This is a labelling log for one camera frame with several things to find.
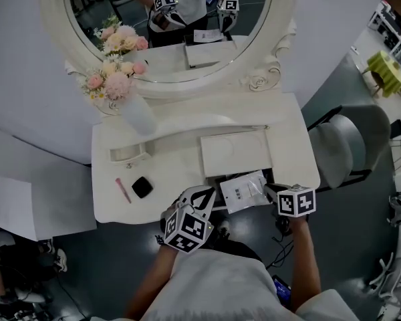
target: oval mirror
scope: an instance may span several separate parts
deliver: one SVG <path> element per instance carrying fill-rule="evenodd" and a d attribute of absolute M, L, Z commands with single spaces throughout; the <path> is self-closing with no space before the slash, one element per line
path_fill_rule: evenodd
<path fill-rule="evenodd" d="M 74 30 L 97 58 L 146 61 L 148 72 L 135 78 L 165 83 L 201 78 L 233 61 L 272 0 L 68 1 Z"/>

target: person's left arm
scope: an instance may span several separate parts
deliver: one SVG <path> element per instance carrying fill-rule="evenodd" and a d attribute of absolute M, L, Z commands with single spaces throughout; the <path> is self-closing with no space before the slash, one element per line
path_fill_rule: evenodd
<path fill-rule="evenodd" d="M 157 295 L 168 283 L 177 253 L 176 249 L 169 246 L 160 246 L 153 266 L 129 303 L 125 313 L 126 318 L 138 321 L 143 317 Z"/>

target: plastic bag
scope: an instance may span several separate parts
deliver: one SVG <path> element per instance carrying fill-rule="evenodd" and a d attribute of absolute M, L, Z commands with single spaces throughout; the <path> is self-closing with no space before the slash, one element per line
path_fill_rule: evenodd
<path fill-rule="evenodd" d="M 229 213 L 242 209 L 268 205 L 269 201 L 263 192 L 266 179 L 261 170 L 220 183 Z"/>

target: yellow-green tablecloth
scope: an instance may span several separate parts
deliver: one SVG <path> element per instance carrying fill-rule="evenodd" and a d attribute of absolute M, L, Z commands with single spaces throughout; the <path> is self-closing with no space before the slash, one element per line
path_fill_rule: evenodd
<path fill-rule="evenodd" d="M 401 69 L 385 51 L 379 51 L 368 61 L 369 72 L 376 72 L 384 82 L 383 97 L 398 93 L 401 90 Z"/>

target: white wall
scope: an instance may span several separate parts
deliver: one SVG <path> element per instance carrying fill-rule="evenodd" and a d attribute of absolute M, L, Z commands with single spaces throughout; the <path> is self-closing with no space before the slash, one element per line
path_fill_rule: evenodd
<path fill-rule="evenodd" d="M 284 92 L 294 92 L 304 106 L 350 51 L 379 2 L 297 0 L 297 36 L 282 65 Z"/>
<path fill-rule="evenodd" d="M 96 228 L 90 168 L 0 131 L 0 177 L 31 183 L 36 239 Z"/>
<path fill-rule="evenodd" d="M 90 163 L 98 113 L 85 101 L 43 29 L 38 0 L 0 0 L 0 129 Z"/>

